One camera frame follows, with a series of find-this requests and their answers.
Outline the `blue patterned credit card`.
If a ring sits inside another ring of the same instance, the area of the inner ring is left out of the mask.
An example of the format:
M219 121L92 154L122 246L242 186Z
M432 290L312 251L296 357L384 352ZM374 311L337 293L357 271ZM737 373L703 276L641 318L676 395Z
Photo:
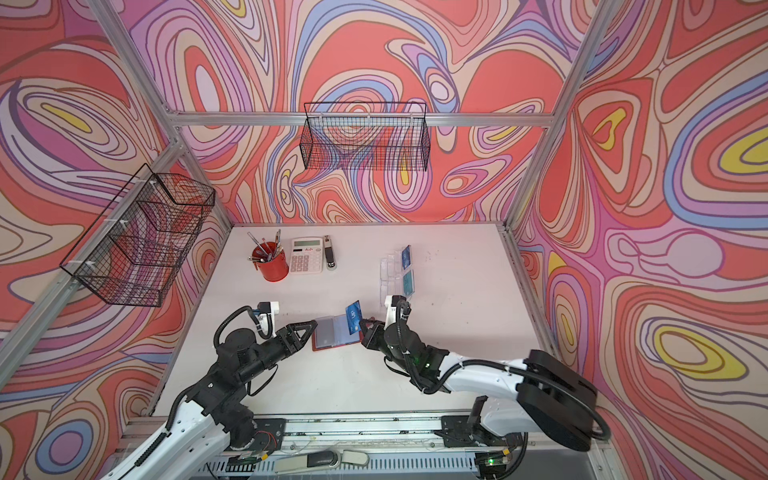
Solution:
M345 316L350 335L360 332L360 322L362 320L361 304L358 300L349 304L345 308Z

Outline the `red leather card holder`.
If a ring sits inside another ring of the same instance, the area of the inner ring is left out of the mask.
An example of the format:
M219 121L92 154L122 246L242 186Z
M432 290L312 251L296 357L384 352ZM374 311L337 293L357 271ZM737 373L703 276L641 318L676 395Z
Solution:
M350 332L345 315L316 319L317 327L312 334L312 350L323 351L360 343L362 332Z

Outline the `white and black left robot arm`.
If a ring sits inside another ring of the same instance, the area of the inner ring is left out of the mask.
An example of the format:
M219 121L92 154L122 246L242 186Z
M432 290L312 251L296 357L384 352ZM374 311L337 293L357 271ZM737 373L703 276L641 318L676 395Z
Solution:
M243 306L213 335L216 361L174 399L165 424L105 479L189 479L229 448L242 450L257 436L254 413L242 403L252 381L301 351L315 320L274 328L272 313Z

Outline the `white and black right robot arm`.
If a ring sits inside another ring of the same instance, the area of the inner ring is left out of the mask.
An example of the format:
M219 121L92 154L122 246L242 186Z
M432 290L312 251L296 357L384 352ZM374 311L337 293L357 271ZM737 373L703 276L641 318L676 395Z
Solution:
M471 435L501 438L538 431L568 449L586 452L612 431L597 411L597 388L549 353L524 359L470 358L428 345L408 325L411 305L387 297L383 321L356 321L362 345L383 354L387 368L423 395L469 392L478 404L466 420Z

